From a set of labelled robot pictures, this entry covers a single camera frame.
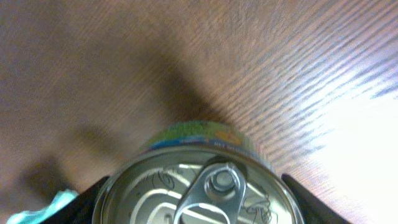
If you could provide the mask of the silver tin can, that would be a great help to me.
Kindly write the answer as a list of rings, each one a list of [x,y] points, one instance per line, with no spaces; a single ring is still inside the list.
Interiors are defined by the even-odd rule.
[[[178,123],[100,190],[93,223],[303,223],[292,191],[231,126]]]

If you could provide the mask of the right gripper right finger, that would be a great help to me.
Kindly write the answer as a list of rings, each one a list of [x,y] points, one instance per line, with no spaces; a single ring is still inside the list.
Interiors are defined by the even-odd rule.
[[[309,190],[288,174],[282,174],[282,180],[297,199],[298,205],[309,224],[351,224],[348,220],[333,211]]]

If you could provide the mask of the teal white wipes pack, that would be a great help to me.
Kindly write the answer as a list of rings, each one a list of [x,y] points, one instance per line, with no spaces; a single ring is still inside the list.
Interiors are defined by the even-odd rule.
[[[42,223],[47,218],[59,212],[62,208],[67,206],[71,201],[77,198],[79,193],[75,190],[58,191],[51,203],[38,211],[22,211],[10,216],[6,224],[38,224]]]

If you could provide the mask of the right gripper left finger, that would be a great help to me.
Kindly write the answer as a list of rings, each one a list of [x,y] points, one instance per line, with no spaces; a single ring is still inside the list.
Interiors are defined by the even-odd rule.
[[[108,179],[109,176],[101,178],[41,224],[91,224],[96,198]]]

